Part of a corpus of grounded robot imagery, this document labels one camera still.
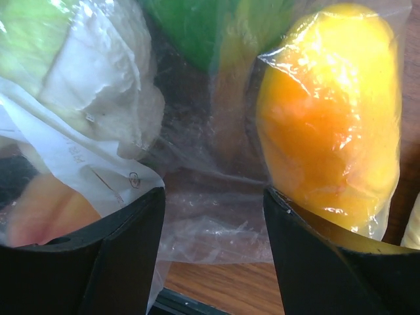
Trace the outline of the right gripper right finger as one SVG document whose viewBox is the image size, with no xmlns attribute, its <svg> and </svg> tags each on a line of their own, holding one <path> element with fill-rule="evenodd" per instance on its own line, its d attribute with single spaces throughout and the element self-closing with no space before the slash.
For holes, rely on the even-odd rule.
<svg viewBox="0 0 420 315">
<path fill-rule="evenodd" d="M 418 314 L 419 251 L 363 237 L 264 189 L 286 314 Z"/>
</svg>

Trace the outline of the clear zip top bag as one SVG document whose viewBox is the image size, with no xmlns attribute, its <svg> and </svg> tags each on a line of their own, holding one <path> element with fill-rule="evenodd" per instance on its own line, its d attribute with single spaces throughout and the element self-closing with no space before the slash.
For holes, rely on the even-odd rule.
<svg viewBox="0 0 420 315">
<path fill-rule="evenodd" d="M 165 213 L 147 314 L 172 262 L 274 262 L 263 198 L 265 188 L 278 190 L 272 185 L 256 125 L 267 67 L 261 56 L 276 50 L 302 17 L 329 5 L 357 3 L 371 8 L 392 28 L 402 91 L 404 31 L 412 4 L 294 1 L 295 12 L 279 43 L 232 68 L 205 72 L 172 45 L 143 1 L 136 2 L 152 39 L 154 85 L 165 100 L 159 136 L 140 159 L 125 159 L 118 156 L 116 142 L 93 140 L 52 111 L 41 119 L 27 110 L 27 104 L 37 104 L 29 94 L 1 92 L 1 248 L 9 247 L 5 241 L 9 206 L 37 175 L 52 174 L 80 193 L 101 219 L 162 188 Z"/>
</svg>

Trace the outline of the fake brown egg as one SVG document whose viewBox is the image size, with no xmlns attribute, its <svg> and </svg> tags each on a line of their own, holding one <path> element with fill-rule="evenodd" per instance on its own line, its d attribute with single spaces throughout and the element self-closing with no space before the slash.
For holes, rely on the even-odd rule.
<svg viewBox="0 0 420 315">
<path fill-rule="evenodd" d="M 101 219 L 78 192 L 52 174 L 37 175 L 9 206 L 6 245 L 43 245 Z"/>
</svg>

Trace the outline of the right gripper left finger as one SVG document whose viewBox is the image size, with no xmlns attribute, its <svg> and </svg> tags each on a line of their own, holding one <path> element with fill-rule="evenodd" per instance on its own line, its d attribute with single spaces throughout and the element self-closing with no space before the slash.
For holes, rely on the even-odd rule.
<svg viewBox="0 0 420 315">
<path fill-rule="evenodd" d="M 165 213 L 154 188 L 45 245 L 1 248 L 2 314 L 145 314 Z"/>
</svg>

